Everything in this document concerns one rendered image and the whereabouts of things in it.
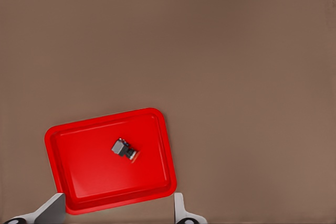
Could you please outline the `red rectangular tray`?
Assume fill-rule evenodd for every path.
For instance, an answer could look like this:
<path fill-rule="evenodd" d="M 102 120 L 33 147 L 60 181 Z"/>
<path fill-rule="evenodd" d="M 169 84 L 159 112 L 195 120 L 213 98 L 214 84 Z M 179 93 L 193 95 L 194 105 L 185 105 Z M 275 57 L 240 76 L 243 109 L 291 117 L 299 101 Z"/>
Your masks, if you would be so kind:
<path fill-rule="evenodd" d="M 111 151 L 119 138 L 139 155 L 134 162 Z M 45 147 L 66 211 L 86 214 L 170 196 L 177 187 L 165 118 L 146 108 L 56 125 Z"/>

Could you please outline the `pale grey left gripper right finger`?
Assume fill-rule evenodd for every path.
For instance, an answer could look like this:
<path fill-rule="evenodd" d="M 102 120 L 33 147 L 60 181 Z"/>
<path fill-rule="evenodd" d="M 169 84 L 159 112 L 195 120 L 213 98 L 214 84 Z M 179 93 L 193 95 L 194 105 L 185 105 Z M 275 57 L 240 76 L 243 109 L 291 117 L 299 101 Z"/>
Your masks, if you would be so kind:
<path fill-rule="evenodd" d="M 182 193 L 174 193 L 174 223 L 175 224 L 207 224 L 207 220 L 185 209 Z"/>

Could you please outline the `grey switch with red button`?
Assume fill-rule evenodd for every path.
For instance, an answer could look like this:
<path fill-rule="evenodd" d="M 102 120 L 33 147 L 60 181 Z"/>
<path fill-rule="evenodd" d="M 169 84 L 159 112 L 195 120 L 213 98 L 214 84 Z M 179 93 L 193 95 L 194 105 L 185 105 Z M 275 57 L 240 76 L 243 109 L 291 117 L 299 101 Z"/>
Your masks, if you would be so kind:
<path fill-rule="evenodd" d="M 126 157 L 131 162 L 134 162 L 140 153 L 122 138 L 119 138 L 115 141 L 111 151 L 120 157 Z"/>

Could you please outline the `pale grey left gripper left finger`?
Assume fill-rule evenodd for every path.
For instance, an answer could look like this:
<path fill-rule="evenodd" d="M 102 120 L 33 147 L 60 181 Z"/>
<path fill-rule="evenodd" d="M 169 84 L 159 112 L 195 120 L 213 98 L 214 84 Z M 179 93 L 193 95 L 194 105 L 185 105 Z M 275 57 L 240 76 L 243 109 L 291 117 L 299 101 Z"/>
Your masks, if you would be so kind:
<path fill-rule="evenodd" d="M 66 217 L 66 195 L 56 193 L 36 211 L 13 217 L 3 224 L 63 224 Z"/>

